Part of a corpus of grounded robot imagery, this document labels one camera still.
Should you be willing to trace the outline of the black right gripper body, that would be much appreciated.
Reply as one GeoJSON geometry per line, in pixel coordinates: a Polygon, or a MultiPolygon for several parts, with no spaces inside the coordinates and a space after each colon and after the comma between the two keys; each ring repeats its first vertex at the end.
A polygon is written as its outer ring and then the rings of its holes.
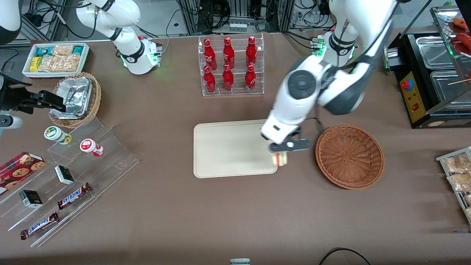
{"type": "Polygon", "coordinates": [[[3,111],[17,111],[17,106],[24,100],[30,99],[30,92],[26,87],[32,86],[1,73],[2,88],[0,93],[0,106],[3,111]]]}

